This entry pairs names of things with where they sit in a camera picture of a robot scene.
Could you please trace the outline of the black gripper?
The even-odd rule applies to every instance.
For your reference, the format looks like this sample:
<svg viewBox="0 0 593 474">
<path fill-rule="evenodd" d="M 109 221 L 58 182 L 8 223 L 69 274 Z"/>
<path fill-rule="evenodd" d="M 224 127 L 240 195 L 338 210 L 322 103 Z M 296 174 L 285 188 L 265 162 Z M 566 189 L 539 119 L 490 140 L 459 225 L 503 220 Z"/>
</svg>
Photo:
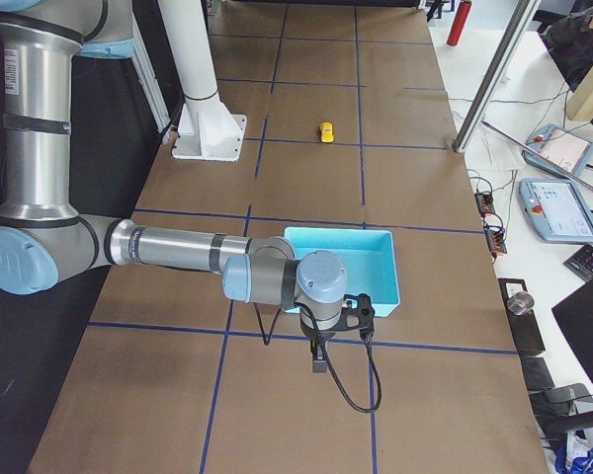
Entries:
<svg viewBox="0 0 593 474">
<path fill-rule="evenodd" d="M 323 345 L 326 345 L 334 337 L 334 333 L 330 331 L 315 332 L 313 329 L 303 329 L 302 332 L 310 340 L 312 372 L 325 373 L 327 371 L 327 361 Z"/>
</svg>

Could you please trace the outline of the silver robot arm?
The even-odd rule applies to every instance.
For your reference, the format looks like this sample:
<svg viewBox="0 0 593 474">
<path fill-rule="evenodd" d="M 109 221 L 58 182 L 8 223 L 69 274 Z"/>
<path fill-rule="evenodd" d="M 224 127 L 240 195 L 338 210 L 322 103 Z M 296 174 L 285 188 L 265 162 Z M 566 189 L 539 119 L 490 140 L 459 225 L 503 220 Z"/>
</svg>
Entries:
<svg viewBox="0 0 593 474">
<path fill-rule="evenodd" d="M 101 266 L 213 273 L 231 300 L 297 309 L 312 365 L 346 327 L 347 270 L 328 251 L 297 259 L 282 237 L 244 238 L 140 226 L 82 214 L 69 201 L 72 59 L 128 58 L 128 1 L 0 1 L 4 43 L 6 196 L 0 205 L 0 288 L 32 294 Z"/>
</svg>

